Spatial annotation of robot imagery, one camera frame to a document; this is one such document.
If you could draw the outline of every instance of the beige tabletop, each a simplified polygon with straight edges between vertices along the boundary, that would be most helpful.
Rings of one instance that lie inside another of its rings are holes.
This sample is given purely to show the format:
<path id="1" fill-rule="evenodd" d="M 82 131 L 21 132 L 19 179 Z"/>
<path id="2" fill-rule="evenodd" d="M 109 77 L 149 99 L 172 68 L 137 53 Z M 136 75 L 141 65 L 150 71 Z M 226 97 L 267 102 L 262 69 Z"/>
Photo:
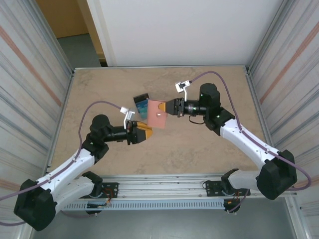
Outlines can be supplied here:
<path id="1" fill-rule="evenodd" d="M 55 149 L 52 169 L 67 160 L 78 148 L 80 119 L 94 101 L 110 101 L 119 106 L 135 107 L 133 97 L 148 93 L 153 100 L 168 101 L 183 97 L 176 92 L 175 82 L 191 80 L 213 70 L 222 75 L 229 87 L 241 123 L 263 139 L 254 103 L 242 66 L 176 67 L 135 69 L 77 69 L 66 106 Z M 199 87 L 214 83 L 221 93 L 221 104 L 233 113 L 220 79 L 208 74 L 188 87 L 188 98 L 198 99 Z M 94 105 L 82 126 L 82 137 L 89 132 L 94 116 L 105 114 L 113 126 L 123 125 L 124 115 L 107 104 Z M 168 116 L 165 129 L 154 128 L 148 140 L 128 146 L 126 142 L 110 142 L 110 150 L 89 170 L 103 175 L 223 173 L 232 168 L 255 170 L 254 163 L 232 143 L 195 125 L 188 117 Z"/>

